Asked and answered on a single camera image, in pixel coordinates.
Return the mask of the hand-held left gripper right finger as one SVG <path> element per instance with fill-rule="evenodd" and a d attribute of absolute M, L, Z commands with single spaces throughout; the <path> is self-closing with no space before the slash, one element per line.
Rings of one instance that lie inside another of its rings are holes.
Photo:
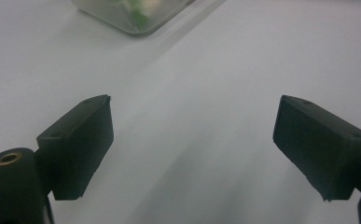
<path fill-rule="evenodd" d="M 273 142 L 323 199 L 347 200 L 361 191 L 361 130 L 319 105 L 282 96 Z"/>

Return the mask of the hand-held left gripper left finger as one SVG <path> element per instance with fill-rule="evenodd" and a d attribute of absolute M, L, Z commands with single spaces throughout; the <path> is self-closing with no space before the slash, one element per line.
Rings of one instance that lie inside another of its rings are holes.
<path fill-rule="evenodd" d="M 57 201 L 82 197 L 113 142 L 110 97 L 99 95 L 76 105 L 37 136 L 44 191 Z"/>

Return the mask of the clear plastic container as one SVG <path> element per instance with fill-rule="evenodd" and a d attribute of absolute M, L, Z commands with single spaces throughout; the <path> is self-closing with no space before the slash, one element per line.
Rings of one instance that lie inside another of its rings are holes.
<path fill-rule="evenodd" d="M 80 10 L 130 35 L 154 32 L 195 0 L 71 0 Z"/>

